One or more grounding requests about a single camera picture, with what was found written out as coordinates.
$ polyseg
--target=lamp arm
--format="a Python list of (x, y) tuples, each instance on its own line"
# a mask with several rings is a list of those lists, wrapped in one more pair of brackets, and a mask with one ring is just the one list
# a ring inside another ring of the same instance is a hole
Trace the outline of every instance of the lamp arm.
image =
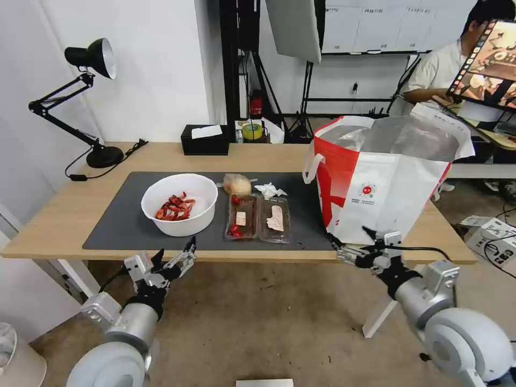
[[(41, 99), (37, 99), (36, 101), (32, 101), (28, 104), (28, 108), (31, 112), (36, 114), (37, 116), (40, 116), (41, 118), (46, 119), (47, 121), (51, 122), (52, 124), (60, 127), (64, 131), (70, 133), (71, 135), (77, 137), (78, 139), (84, 141), (86, 144), (92, 146), (93, 148), (103, 148), (104, 146), (99, 143), (98, 138), (94, 136), (90, 136), (84, 132), (81, 132), (78, 129), (75, 129), (71, 127), (70, 125), (64, 123), (63, 121), (59, 120), (58, 118), (54, 117), (50, 114), (49, 110), (62, 104), (63, 102), (66, 102), (67, 100), (75, 97), (77, 94), (82, 93), (83, 91), (91, 88), (93, 86), (93, 79), (94, 75), (92, 73), (83, 73), (80, 76), (78, 76), (73, 81), (67, 83), (66, 85), (58, 88), (57, 90), (51, 92), (50, 94), (46, 95), (45, 97)], [(56, 94), (68, 89), (70, 86), (76, 84), (77, 82), (84, 82), (85, 86), (81, 87), (80, 89), (74, 91), (71, 94), (68, 94), (66, 96), (62, 97), (55, 97)]]

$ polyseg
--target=floor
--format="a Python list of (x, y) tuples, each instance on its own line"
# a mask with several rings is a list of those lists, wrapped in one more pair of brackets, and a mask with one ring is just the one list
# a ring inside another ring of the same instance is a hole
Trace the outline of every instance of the floor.
[[(437, 203), (452, 223), (496, 215), (502, 204), (467, 181)], [(101, 282), (117, 266), (91, 268)], [(123, 302), (131, 284), (117, 281), (108, 290)], [(515, 290), (513, 279), (480, 262), (462, 269), (458, 303), (516, 338)], [(383, 294), (368, 271), (345, 264), (196, 263), (166, 300), (151, 386), (230, 387), (253, 378), (293, 378), (296, 387), (459, 386), (419, 360), (421, 345), (399, 310), (372, 339), (362, 337), (361, 324)], [(64, 386), (74, 364), (101, 342), (99, 330), (80, 317), (34, 342), (48, 361), (43, 386)]]

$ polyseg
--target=crayfish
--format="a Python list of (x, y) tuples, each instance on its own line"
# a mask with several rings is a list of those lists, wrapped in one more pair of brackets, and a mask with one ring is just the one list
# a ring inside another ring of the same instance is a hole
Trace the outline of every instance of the crayfish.
[(195, 204), (195, 199), (186, 199), (186, 197), (186, 192), (183, 192), (183, 195), (179, 197), (170, 196), (156, 213), (156, 219), (168, 221), (188, 219)]

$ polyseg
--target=tissue box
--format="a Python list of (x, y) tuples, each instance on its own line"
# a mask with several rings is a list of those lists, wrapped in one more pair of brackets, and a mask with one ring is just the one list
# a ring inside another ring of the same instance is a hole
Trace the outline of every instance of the tissue box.
[[(210, 125), (187, 125), (181, 134), (183, 153), (186, 156), (193, 155), (219, 155), (227, 156), (230, 141), (224, 133), (212, 137), (193, 139), (192, 129)], [(226, 131), (226, 125), (221, 125), (222, 131)]]

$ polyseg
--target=red fire extinguisher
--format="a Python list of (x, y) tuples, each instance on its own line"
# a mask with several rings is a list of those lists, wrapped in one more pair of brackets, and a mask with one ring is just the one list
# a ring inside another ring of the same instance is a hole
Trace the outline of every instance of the red fire extinguisher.
[(254, 95), (249, 104), (251, 116), (262, 116), (262, 97)]

